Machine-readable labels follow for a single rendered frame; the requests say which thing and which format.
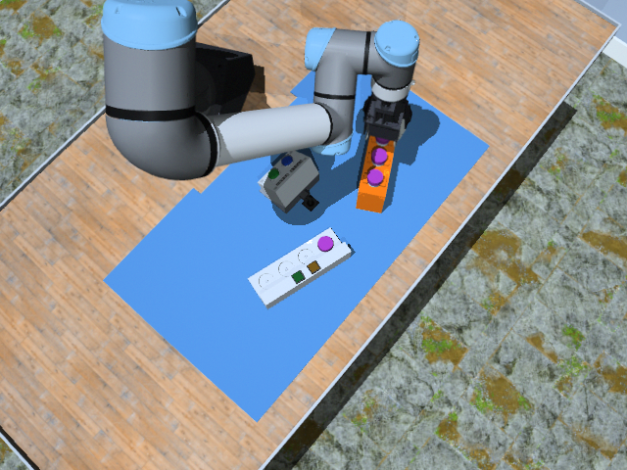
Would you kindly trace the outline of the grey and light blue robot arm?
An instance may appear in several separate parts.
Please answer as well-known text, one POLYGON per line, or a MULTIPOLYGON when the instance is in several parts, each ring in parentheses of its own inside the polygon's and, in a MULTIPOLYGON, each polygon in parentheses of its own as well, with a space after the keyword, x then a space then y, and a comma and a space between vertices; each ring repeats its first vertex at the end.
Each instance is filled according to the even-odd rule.
POLYGON ((415 85, 419 36, 411 24, 313 27, 305 47, 305 67, 315 71, 313 103, 209 116, 216 86, 196 61, 190 1, 107 0, 101 27, 109 135, 130 163, 169 180, 306 148, 344 155, 354 133, 358 74, 371 74, 372 92, 387 102, 404 99, 415 85))

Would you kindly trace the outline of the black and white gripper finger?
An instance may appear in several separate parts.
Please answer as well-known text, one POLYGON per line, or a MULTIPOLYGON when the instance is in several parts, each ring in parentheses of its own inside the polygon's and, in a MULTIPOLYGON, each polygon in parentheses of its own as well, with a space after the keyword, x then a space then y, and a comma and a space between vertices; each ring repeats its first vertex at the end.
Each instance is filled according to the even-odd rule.
MULTIPOLYGON (((367 110, 368 110, 368 107, 369 107, 369 103, 370 103, 369 101, 370 101, 370 96, 368 96, 368 98, 365 100, 365 102, 363 104, 363 108, 362 108, 362 110, 364 111, 365 117, 366 117, 367 110)), ((364 120, 365 120, 365 117, 364 117, 364 120)), ((368 136, 368 128, 369 128, 369 124, 367 125, 365 140, 367 139, 367 136, 368 136)))
MULTIPOLYGON (((402 135, 404 134, 404 132, 407 129, 407 125, 408 123, 411 121, 411 117, 412 117, 412 111, 410 109, 410 105, 406 106, 406 111, 405 114, 403 116, 403 120, 402 120, 402 124, 401 124, 401 128, 400 128, 400 133, 399 133, 399 137, 398 137, 398 141, 401 139, 402 135)), ((397 141, 397 142, 398 142, 397 141)))

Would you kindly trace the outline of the blue flat mat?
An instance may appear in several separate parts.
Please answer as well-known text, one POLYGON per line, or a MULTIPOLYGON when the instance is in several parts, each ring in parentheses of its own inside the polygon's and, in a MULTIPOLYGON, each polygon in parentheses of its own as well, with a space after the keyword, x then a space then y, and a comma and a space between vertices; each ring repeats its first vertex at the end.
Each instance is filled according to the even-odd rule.
POLYGON ((368 138, 358 74, 351 148, 311 148, 319 181, 288 213, 258 181, 287 153, 194 188, 103 279, 258 422, 490 147, 413 92, 381 213, 356 209, 368 138), (248 280, 331 228, 351 257, 267 309, 248 280))

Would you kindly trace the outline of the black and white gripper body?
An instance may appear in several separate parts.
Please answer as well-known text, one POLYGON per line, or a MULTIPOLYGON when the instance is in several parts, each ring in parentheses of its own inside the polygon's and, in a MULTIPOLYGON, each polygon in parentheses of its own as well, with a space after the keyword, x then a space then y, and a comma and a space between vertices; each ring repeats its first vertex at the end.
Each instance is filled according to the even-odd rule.
POLYGON ((368 135, 397 142, 406 106, 409 103, 406 100, 409 94, 400 101, 387 102, 375 96, 372 90, 371 93, 371 100, 364 121, 363 135, 365 135, 365 127, 369 123, 368 135))

